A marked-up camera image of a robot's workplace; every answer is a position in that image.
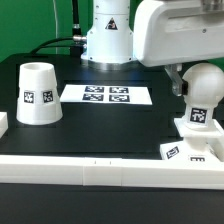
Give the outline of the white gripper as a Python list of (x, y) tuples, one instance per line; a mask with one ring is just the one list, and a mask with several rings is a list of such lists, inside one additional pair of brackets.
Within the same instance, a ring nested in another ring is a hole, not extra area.
[(134, 19), (133, 51), (146, 67), (165, 65), (173, 94), (187, 95), (178, 63), (224, 57), (224, 2), (143, 0)]

